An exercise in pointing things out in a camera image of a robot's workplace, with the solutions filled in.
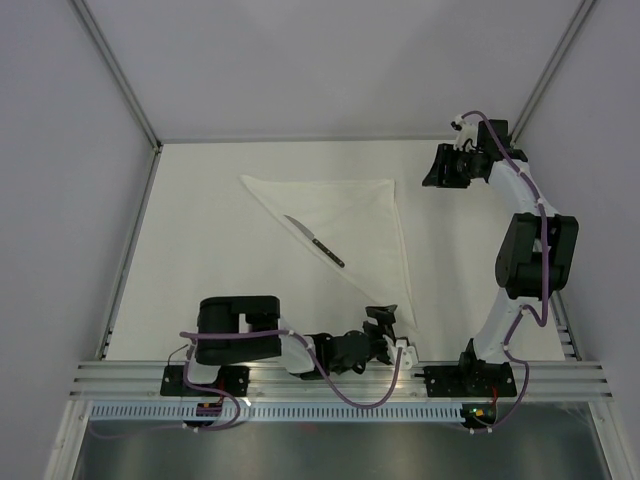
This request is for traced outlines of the white cloth napkin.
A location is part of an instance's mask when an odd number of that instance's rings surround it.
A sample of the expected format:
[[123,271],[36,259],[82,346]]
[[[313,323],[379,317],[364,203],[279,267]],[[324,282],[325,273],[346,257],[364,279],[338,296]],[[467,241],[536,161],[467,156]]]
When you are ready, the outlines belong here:
[[[396,304],[398,320],[417,329],[394,180],[277,182],[242,175],[240,181],[311,254],[374,304]],[[334,264],[284,215],[310,229],[345,267]]]

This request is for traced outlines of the black handled steak knife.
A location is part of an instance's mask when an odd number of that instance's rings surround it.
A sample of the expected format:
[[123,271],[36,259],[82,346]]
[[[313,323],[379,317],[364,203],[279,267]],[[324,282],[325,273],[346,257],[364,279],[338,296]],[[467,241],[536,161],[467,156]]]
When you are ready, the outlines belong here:
[[304,224],[302,224],[296,218],[290,215],[284,215],[284,217],[294,226],[296,227],[311,243],[319,249],[327,258],[329,258],[334,264],[336,264],[339,268],[343,269],[345,267],[344,261],[338,257],[332,250],[330,250],[324,243],[322,243],[315,234],[308,229]]

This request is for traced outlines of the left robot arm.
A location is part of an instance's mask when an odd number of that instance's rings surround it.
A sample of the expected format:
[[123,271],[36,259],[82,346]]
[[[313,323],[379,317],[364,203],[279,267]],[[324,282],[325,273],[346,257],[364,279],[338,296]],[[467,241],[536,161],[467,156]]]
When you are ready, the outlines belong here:
[[410,345],[395,334],[396,309],[370,306],[362,327],[342,335],[302,335],[282,320],[275,296],[204,299],[197,330],[181,334],[191,342],[183,383],[195,395],[206,396],[216,389],[222,368],[267,359],[302,380],[349,371],[362,374],[373,360],[407,367]]

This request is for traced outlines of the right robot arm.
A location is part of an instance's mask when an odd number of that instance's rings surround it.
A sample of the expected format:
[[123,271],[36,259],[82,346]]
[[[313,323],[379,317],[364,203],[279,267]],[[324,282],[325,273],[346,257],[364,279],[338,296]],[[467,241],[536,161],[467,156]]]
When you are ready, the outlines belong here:
[[507,121],[489,119],[479,111],[473,114],[479,119],[476,124],[467,114],[454,118],[455,141],[437,147],[422,184],[466,189],[482,180],[512,214],[495,261],[496,299],[468,344],[477,359],[502,363],[514,358],[509,343],[525,314],[539,327],[547,325],[550,298],[569,279],[579,223],[542,194],[528,157],[511,144]]

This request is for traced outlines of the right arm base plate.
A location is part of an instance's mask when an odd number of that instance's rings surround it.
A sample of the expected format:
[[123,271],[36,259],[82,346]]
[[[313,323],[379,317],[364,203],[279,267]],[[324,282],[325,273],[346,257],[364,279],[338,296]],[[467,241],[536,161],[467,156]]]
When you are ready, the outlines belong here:
[[455,365],[424,367],[421,374],[429,398],[515,398],[517,387],[508,362],[488,363],[462,353]]

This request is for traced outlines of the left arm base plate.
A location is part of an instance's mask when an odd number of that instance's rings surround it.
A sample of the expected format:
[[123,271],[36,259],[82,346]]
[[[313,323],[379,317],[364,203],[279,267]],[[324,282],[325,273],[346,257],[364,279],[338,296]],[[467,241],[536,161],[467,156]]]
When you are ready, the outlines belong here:
[[212,389],[224,391],[235,397],[244,397],[249,386],[250,368],[246,366],[222,366],[211,381],[184,380],[183,365],[168,365],[164,368],[161,384],[161,397],[218,397]]

